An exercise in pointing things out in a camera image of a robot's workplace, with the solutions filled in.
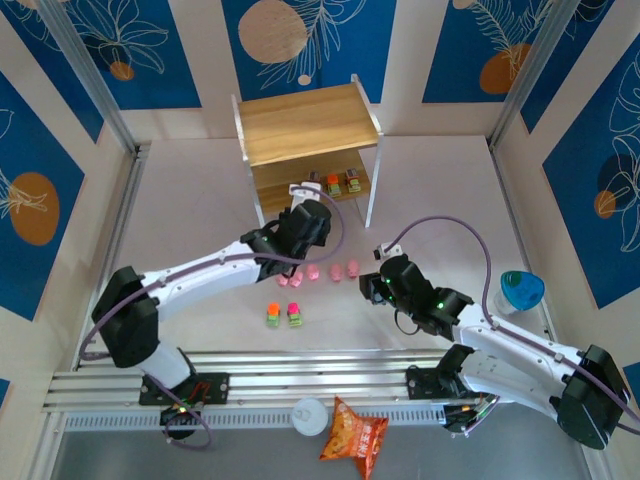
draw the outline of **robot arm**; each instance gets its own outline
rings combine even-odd
[[[303,186],[321,189],[313,183]],[[198,383],[197,374],[180,350],[160,343],[158,323],[203,298],[290,272],[294,264],[283,259],[302,260],[311,246],[324,246],[331,228],[329,209],[317,194],[298,190],[293,195],[292,209],[278,220],[218,252],[154,272],[138,274],[132,267],[115,272],[92,312],[96,323],[131,293],[160,285],[153,296],[139,296],[100,329],[116,366],[140,368],[167,388],[188,393]]]
[[[384,253],[382,246],[377,258]],[[471,298],[450,288],[434,288],[399,247],[392,255],[379,273],[360,277],[364,297],[373,304],[388,303],[408,315],[419,330],[454,342],[437,368],[407,371],[410,396],[419,391],[412,398],[470,398],[484,392],[544,413],[584,445],[607,445],[622,409],[562,361],[568,359],[593,374],[627,403],[629,392],[606,351],[592,345],[580,352],[503,319],[492,317],[488,322]],[[544,344],[552,355],[535,344]],[[464,433],[477,418],[469,415],[466,420],[447,428]]]

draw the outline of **wooden shelf board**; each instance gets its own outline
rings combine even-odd
[[[333,172],[338,174],[338,178],[340,180],[340,190],[342,191],[342,195],[339,197],[334,197],[336,202],[342,202],[344,200],[353,200],[356,197],[360,197],[362,195],[368,195],[371,192],[371,182],[369,181],[369,177],[367,176],[367,172],[360,162],[358,167],[354,167],[358,169],[358,175],[360,176],[360,191],[356,193],[349,193],[347,190],[347,185],[345,183],[346,174],[345,172]],[[291,206],[291,195],[289,195],[289,183],[300,183],[306,180],[305,177],[300,178],[294,182],[282,183],[280,185],[272,185],[270,187],[264,187],[258,189],[258,197],[260,198],[260,205],[262,205],[262,211],[265,214],[268,213],[276,213],[284,210],[285,207]],[[321,179],[323,191],[326,192],[326,181],[327,177],[323,176]]]
[[[378,143],[355,84],[239,104],[251,166]]]
[[[321,177],[326,177],[330,173],[344,173],[348,168],[364,171],[362,158],[356,149],[321,153],[286,162],[268,163],[252,167],[251,172],[256,188],[259,190],[306,181],[309,179],[311,171],[316,171]]]

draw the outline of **orange circle pattern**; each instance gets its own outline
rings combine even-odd
[[[508,52],[496,53],[482,68],[480,88],[492,95],[508,93],[515,80],[515,77],[511,78],[511,59],[509,56],[517,56],[515,69],[516,72],[519,72],[530,49],[531,45],[520,43],[511,47]]]
[[[111,75],[122,82],[128,82],[129,80],[133,80],[135,72],[133,68],[127,63],[124,62],[113,62],[109,66],[109,71]]]
[[[596,195],[593,207],[596,210],[596,215],[607,219],[616,212],[616,197],[610,191],[603,190]]]
[[[38,247],[46,245],[55,235],[60,219],[56,187],[47,177],[34,172],[19,175],[12,186],[30,196],[47,195],[41,203],[46,207],[46,211],[23,204],[19,205],[19,208],[13,207],[9,213],[13,229],[20,238]]]

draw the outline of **chip bag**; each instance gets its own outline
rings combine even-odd
[[[351,457],[362,477],[369,480],[388,424],[387,418],[360,417],[336,397],[329,441],[320,460]]]

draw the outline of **gray floor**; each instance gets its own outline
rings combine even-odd
[[[360,478],[349,459],[320,462],[327,435],[293,429],[215,432],[208,452],[170,447],[159,432],[69,433],[54,480]],[[192,437],[190,441],[201,440]],[[440,427],[389,429],[372,480],[586,480],[579,446],[541,414],[499,407],[469,438]]]

